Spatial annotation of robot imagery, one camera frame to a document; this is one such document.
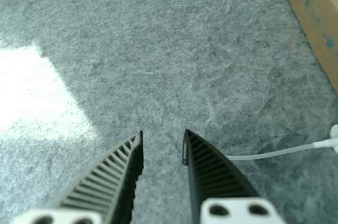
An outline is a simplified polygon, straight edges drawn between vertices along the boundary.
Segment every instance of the sunlight patch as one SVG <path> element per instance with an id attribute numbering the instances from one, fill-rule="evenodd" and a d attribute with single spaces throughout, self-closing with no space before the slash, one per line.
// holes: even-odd
<path id="1" fill-rule="evenodd" d="M 53 64 L 36 46 L 0 50 L 0 136 L 20 140 L 97 137 Z"/>

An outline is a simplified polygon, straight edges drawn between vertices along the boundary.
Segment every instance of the white cable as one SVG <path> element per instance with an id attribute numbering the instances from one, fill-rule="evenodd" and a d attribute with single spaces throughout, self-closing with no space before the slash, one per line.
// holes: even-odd
<path id="1" fill-rule="evenodd" d="M 295 146 L 295 147 L 273 151 L 269 153 L 263 153 L 263 154 L 239 155 L 239 156 L 226 155 L 226 158 L 228 158 L 231 161 L 259 160 L 259 159 L 276 157 L 276 156 L 280 156 L 284 154 L 296 153 L 296 152 L 308 150 L 308 149 L 333 147 L 333 146 L 338 146 L 338 138 L 326 139 L 324 141 L 317 141 L 317 142 L 313 142 L 313 143 L 302 145 L 302 146 Z"/>

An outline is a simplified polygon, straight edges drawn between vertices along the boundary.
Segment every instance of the carpet floor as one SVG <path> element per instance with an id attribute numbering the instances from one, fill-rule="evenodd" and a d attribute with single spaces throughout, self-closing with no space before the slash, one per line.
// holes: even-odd
<path id="1" fill-rule="evenodd" d="M 287 0 L 0 0 L 0 219 L 144 131 L 132 223 L 191 223 L 186 128 L 222 153 L 328 138 L 338 98 Z M 288 223 L 336 223 L 338 156 L 236 162 Z"/>

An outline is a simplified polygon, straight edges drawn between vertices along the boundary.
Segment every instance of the cardboard box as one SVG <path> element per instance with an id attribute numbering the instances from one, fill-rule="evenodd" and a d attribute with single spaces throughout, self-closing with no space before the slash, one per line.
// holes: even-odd
<path id="1" fill-rule="evenodd" d="M 289 0 L 310 46 L 338 94 L 338 0 Z"/>

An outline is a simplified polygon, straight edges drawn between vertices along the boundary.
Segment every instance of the mounting hole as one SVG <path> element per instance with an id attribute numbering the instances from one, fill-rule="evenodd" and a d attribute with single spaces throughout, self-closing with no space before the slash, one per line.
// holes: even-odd
<path id="1" fill-rule="evenodd" d="M 249 207 L 249 211 L 250 211 L 252 214 L 258 214 L 258 215 L 267 215 L 267 214 L 269 214 L 268 211 L 267 211 L 264 207 L 261 207 L 261 206 L 258 205 L 258 204 L 252 204 L 252 205 Z"/>
<path id="2" fill-rule="evenodd" d="M 93 224 L 93 222 L 90 219 L 81 219 L 75 222 L 74 224 Z"/>
<path id="3" fill-rule="evenodd" d="M 211 206 L 209 211 L 211 215 L 217 215 L 217 216 L 226 216 L 229 214 L 226 208 L 218 204 L 214 204 L 213 206 Z"/>
<path id="4" fill-rule="evenodd" d="M 51 224 L 53 222 L 53 218 L 50 216 L 43 216 L 38 218 L 36 221 L 34 221 L 33 224 Z"/>

